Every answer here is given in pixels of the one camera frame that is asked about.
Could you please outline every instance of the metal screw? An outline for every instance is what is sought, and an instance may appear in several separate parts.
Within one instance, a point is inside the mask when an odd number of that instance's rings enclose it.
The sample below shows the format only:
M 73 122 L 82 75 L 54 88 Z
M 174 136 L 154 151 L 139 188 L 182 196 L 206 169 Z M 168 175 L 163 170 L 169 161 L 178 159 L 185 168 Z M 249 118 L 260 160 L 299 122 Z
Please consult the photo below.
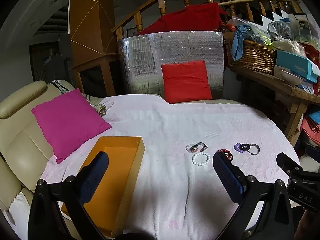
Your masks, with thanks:
M 75 176 L 73 176 L 73 175 L 70 175 L 70 176 L 68 176 L 67 178 L 66 178 L 66 182 L 73 182 L 74 180 L 75 180 Z
M 255 181 L 256 181 L 256 178 L 255 178 L 255 176 L 253 176 L 253 175 L 247 176 L 247 179 L 248 179 L 248 181 L 250 181 L 250 182 L 255 182 Z
M 44 179 L 39 179 L 38 182 L 37 182 L 37 185 L 41 186 L 43 184 L 44 184 Z
M 277 179 L 277 183 L 278 183 L 280 186 L 284 186 L 284 182 L 283 182 L 281 179 Z

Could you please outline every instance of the white cloth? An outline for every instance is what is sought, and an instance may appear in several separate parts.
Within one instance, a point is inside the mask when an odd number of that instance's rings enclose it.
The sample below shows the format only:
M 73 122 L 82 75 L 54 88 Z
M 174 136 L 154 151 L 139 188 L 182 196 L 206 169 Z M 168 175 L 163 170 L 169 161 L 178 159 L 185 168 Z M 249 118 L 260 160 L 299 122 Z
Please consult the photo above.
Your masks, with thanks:
M 85 142 L 59 165 L 53 156 L 41 178 L 48 183 L 76 175 L 100 136 L 141 136 L 146 147 L 136 182 L 125 232 L 144 231 L 156 239 L 202 239 L 218 236 L 237 208 L 215 173 L 212 162 L 192 164 L 185 149 L 204 142 L 212 157 L 229 149 L 233 165 L 245 175 L 274 183 L 288 176 L 276 165 L 276 156 L 286 153 L 295 162 L 292 145 L 264 114 L 245 105 L 170 105 L 153 95 L 123 95 L 105 98 L 113 104 L 103 117 L 112 128 Z M 255 143 L 257 156 L 239 153 L 236 143 Z M 256 212 L 248 226 L 255 224 Z
M 22 192 L 14 198 L 9 212 L 3 211 L 4 217 L 21 240 L 28 239 L 29 213 L 30 205 Z

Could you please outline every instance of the beige leather sofa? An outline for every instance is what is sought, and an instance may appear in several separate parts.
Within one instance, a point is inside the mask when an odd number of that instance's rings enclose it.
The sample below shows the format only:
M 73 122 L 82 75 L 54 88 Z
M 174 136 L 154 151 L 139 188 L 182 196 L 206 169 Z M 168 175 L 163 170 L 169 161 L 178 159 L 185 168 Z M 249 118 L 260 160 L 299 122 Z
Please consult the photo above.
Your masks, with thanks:
M 75 88 L 68 82 L 69 90 Z M 21 191 L 31 205 L 36 183 L 53 155 L 31 109 L 60 95 L 52 84 L 33 82 L 14 92 L 0 103 L 0 210 L 9 209 Z M 101 98 L 91 98 L 98 103 Z M 66 224 L 76 239 L 80 239 L 71 221 Z

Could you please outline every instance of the blue gripper pad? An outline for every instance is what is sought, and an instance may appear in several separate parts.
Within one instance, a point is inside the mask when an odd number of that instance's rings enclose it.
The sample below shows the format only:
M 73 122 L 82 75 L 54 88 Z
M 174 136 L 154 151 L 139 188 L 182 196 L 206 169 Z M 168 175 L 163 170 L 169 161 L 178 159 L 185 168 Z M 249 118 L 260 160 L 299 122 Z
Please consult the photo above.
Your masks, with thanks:
M 240 176 L 241 174 L 234 174 L 234 171 L 236 171 L 237 173 L 237 171 L 240 171 L 240 169 L 237 166 L 233 166 L 225 155 L 224 156 L 226 158 L 224 159 L 223 155 L 221 156 L 219 155 L 219 153 L 215 153 L 213 155 L 213 168 L 219 176 L 219 179 L 221 180 L 226 191 L 228 192 L 231 200 L 234 203 L 240 204 L 244 198 L 246 186 L 241 184 L 240 181 L 237 179 L 237 176 Z
M 103 175 L 109 166 L 109 157 L 99 152 L 88 166 L 84 166 L 76 176 L 77 197 L 81 205 L 93 197 Z

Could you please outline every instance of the sofa headrest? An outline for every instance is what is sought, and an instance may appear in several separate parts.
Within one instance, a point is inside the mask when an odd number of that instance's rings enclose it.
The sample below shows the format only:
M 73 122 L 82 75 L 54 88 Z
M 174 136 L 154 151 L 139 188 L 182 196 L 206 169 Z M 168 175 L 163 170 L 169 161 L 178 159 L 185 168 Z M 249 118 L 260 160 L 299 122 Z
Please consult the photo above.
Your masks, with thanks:
M 15 91 L 0 103 L 0 119 L 8 117 L 20 107 L 36 98 L 47 88 L 44 81 L 35 81 Z

